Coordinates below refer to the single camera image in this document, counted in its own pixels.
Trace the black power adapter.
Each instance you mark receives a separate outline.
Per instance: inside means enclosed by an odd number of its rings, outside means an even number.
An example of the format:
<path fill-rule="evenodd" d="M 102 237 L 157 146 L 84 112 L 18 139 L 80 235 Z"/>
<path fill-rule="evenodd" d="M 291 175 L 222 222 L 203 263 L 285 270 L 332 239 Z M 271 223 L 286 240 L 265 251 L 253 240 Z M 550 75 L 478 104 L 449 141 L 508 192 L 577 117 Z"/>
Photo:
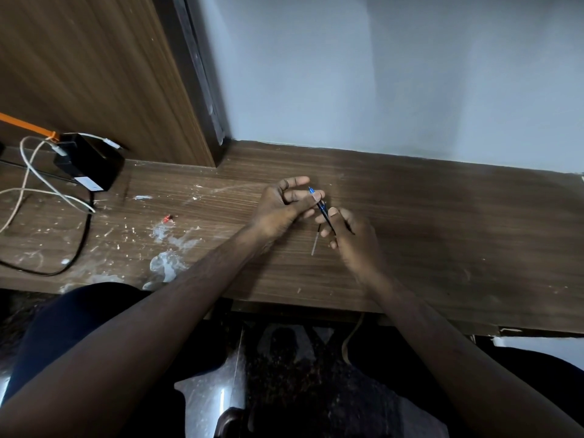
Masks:
<path fill-rule="evenodd" d="M 54 165 L 91 192 L 109 191 L 125 164 L 120 145 L 92 134 L 60 134 L 56 146 Z"/>

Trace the person's right hand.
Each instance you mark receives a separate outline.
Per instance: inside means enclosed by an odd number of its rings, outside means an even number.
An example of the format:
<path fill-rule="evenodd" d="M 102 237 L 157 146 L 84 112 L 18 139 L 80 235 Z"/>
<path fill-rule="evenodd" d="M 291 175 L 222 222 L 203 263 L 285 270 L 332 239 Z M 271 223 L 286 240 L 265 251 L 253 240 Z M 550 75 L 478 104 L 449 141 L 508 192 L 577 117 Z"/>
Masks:
<path fill-rule="evenodd" d="M 387 268 L 375 230 L 366 217 L 342 209 L 354 234 L 332 236 L 326 235 L 328 230 L 323 230 L 320 237 L 328 240 L 332 249 L 339 251 L 347 269 L 362 286 L 374 287 L 386 279 Z M 317 223 L 323 221 L 321 215 L 316 218 Z"/>

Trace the wooden cabinet panel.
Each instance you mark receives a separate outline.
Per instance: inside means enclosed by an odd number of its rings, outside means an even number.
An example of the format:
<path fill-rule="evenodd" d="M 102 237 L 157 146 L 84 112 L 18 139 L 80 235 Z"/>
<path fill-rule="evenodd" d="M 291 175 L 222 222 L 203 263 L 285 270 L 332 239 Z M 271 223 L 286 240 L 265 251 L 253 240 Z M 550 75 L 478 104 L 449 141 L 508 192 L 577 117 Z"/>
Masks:
<path fill-rule="evenodd" d="M 0 113 L 211 163 L 152 0 L 0 0 Z"/>

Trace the dark door frame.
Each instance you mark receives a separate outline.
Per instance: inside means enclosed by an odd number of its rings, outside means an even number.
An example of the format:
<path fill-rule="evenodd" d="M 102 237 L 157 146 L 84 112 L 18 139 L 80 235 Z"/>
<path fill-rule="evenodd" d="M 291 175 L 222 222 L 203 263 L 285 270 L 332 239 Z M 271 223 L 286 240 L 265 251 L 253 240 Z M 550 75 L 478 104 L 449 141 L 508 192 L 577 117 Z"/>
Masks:
<path fill-rule="evenodd" d="M 190 108 L 210 154 L 208 167 L 222 162 L 226 125 L 218 92 L 214 87 L 213 64 L 201 24 L 197 0 L 152 0 Z"/>

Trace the person's right forearm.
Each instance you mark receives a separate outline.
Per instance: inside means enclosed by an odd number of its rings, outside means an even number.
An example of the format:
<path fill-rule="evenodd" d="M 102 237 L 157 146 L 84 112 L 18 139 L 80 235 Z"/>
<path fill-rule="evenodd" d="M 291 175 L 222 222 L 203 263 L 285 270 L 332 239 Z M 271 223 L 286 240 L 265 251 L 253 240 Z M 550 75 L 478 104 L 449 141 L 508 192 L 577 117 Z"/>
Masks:
<path fill-rule="evenodd" d="M 358 278 L 481 438 L 584 438 L 557 405 L 494 361 L 411 290 L 374 271 Z"/>

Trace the person's left hand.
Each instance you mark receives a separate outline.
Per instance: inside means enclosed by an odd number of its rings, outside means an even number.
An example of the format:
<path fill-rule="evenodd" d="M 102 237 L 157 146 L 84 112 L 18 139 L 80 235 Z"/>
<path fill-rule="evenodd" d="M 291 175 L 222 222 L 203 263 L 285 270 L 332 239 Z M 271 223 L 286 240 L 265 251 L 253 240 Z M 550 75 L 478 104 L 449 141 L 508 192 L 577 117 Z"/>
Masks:
<path fill-rule="evenodd" d="M 281 191 L 277 182 L 264 189 L 248 224 L 261 247 L 277 241 L 296 221 L 315 214 L 325 191 L 310 191 L 308 185 Z"/>

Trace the blue pen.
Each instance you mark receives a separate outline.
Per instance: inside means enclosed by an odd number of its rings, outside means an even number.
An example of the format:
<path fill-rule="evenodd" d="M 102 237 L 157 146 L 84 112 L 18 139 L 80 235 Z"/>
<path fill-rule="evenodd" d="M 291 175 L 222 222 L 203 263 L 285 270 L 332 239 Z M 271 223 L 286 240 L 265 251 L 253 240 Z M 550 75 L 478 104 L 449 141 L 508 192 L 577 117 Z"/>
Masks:
<path fill-rule="evenodd" d="M 317 208 L 321 214 L 322 219 L 324 220 L 323 222 L 318 224 L 317 227 L 318 233 L 322 234 L 323 230 L 328 230 L 326 235 L 336 236 L 336 232 L 332 226 L 330 217 L 328 215 L 328 208 L 326 206 L 324 198 L 321 197 L 321 199 L 317 202 Z"/>

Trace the person's left forearm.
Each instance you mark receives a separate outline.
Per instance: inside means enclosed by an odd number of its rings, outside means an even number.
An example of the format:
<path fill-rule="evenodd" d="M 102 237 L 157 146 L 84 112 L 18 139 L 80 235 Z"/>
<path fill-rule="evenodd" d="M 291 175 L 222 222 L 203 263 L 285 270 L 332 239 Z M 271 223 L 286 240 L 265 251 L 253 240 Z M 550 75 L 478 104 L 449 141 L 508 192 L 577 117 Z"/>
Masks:
<path fill-rule="evenodd" d="M 273 240 L 248 224 L 92 331 L 0 408 L 0 438 L 116 437 L 234 277 Z"/>

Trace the person's right leg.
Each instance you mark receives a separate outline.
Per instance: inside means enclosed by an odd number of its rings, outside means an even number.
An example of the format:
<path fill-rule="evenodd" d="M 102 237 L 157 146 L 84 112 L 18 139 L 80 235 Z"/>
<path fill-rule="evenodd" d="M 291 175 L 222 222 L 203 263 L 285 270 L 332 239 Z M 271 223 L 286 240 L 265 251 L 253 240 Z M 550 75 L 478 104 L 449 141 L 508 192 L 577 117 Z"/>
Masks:
<path fill-rule="evenodd" d="M 476 336 L 477 346 L 584 427 L 584 370 L 560 358 L 513 347 L 498 347 Z"/>

